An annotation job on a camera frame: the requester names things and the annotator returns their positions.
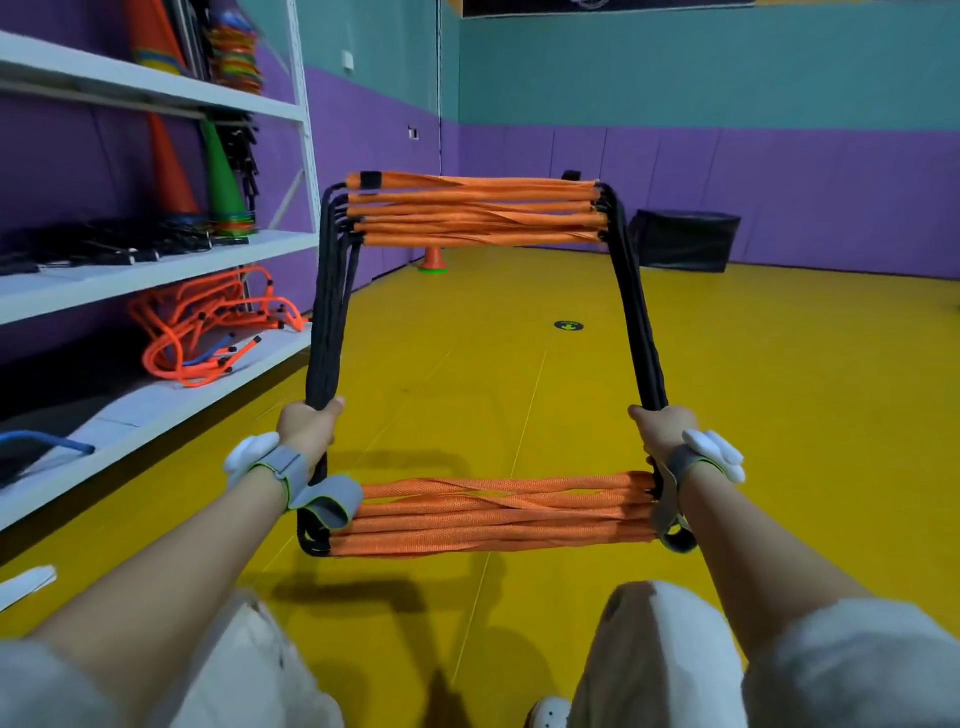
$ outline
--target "shelving unit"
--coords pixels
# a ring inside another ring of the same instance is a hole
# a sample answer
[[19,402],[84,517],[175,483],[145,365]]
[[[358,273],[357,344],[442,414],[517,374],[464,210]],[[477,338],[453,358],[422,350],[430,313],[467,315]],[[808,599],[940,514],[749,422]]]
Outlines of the shelving unit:
[[[210,109],[272,116],[296,125],[312,232],[263,231],[249,244],[206,253],[173,255],[132,266],[84,266],[39,274],[0,277],[0,325],[84,303],[202,276],[296,251],[315,249],[320,191],[310,130],[306,79],[296,0],[277,0],[287,11],[290,72],[296,103],[286,104],[243,91],[173,76],[35,38],[0,32],[0,92],[45,96],[67,102],[152,110],[202,118]],[[262,334],[263,340],[233,372],[204,387],[187,389],[156,381],[116,400],[72,437],[96,446],[92,455],[52,449],[15,483],[0,489],[0,530],[112,465],[214,402],[268,372],[310,344],[309,328]]]
[[81,455],[71,449],[53,448],[19,480],[0,489],[0,530],[310,346],[309,325],[303,333],[285,329],[260,335],[263,341],[240,359],[229,376],[196,389],[157,381],[101,410],[72,435],[96,447],[96,452]]
[[0,278],[0,325],[317,247],[312,232],[263,231],[247,245],[170,255],[156,263],[85,265]]

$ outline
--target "blue rope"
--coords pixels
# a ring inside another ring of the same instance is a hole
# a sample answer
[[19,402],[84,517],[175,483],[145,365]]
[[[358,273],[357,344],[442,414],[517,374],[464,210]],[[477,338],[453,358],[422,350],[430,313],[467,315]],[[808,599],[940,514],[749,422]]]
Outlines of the blue rope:
[[74,449],[82,452],[84,455],[92,455],[97,451],[92,445],[78,443],[76,440],[67,440],[65,437],[55,437],[54,435],[48,435],[46,432],[34,432],[31,429],[16,429],[13,432],[0,432],[0,445],[13,440],[37,440],[38,442],[55,448]]

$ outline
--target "white shoe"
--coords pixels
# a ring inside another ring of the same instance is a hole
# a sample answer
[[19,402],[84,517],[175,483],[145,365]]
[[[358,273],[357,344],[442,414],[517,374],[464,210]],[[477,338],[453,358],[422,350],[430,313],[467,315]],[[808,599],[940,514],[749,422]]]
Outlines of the white shoe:
[[563,697],[545,697],[527,716],[525,728],[566,728],[570,701]]

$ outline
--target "yellow floor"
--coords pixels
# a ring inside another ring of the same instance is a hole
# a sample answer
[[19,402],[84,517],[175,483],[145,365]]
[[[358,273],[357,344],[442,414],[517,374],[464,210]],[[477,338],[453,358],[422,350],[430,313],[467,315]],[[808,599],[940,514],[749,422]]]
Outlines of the yellow floor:
[[[609,259],[534,250],[447,253],[356,296],[334,470],[538,477],[643,464]],[[960,634],[955,485],[960,287],[732,266],[644,271],[667,392],[743,450],[744,490],[884,596]],[[562,319],[580,332],[553,327]],[[228,414],[0,570],[54,564],[56,585],[0,615],[17,636],[219,494],[242,437],[273,428],[300,370]],[[323,561],[286,517],[251,563],[256,587],[361,726],[520,726],[572,695],[619,583],[666,579],[716,603],[699,554],[659,545],[414,561]]]

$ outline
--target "orange cone on floor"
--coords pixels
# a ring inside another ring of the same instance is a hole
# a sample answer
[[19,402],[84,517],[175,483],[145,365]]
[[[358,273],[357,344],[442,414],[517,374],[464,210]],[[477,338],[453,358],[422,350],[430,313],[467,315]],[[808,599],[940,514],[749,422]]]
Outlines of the orange cone on floor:
[[186,61],[177,44],[163,0],[125,0],[133,60],[175,76],[186,75]]
[[155,113],[148,113],[150,139],[154,151],[154,177],[160,207],[171,215],[196,218],[200,207],[190,189],[190,181],[177,158],[177,151],[170,140],[167,128]]
[[422,273],[446,273],[444,257],[440,255],[440,248],[427,248],[426,257],[420,265]]

